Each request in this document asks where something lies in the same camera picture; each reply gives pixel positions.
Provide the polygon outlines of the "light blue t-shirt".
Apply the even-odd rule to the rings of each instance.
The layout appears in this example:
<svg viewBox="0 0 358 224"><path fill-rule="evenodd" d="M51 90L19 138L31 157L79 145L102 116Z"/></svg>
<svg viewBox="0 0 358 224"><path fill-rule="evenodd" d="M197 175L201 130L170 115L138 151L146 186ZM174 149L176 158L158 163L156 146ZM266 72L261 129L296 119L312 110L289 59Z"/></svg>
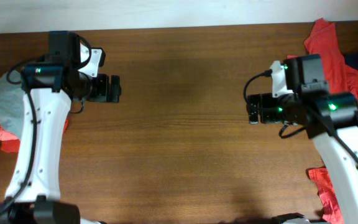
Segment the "light blue t-shirt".
<svg viewBox="0 0 358 224"><path fill-rule="evenodd" d="M0 78L0 125L20 139L24 119L24 91L20 85L9 83L6 76L7 73Z"/></svg>

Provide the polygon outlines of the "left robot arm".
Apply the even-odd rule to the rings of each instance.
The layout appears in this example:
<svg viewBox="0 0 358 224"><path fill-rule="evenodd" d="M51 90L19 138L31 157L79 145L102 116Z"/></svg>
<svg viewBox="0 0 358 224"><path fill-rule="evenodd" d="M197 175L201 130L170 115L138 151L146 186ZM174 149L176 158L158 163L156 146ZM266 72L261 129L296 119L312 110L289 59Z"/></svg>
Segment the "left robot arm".
<svg viewBox="0 0 358 224"><path fill-rule="evenodd" d="M16 166L0 223L84 223L79 208L60 200L63 130L73 100L118 103L120 78L99 73L105 52L80 35L51 31L48 52L18 64L24 120Z"/></svg>

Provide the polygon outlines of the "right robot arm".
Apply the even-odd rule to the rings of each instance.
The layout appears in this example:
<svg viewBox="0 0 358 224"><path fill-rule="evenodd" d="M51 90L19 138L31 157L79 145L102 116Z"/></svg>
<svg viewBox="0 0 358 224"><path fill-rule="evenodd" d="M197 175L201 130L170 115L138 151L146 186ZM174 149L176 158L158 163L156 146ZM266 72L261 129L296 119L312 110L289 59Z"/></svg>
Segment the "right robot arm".
<svg viewBox="0 0 358 224"><path fill-rule="evenodd" d="M358 101L352 93L332 94L318 54L274 61L260 77L270 93L244 95L249 123L299 126L306 131L331 179L345 223L358 223Z"/></svg>

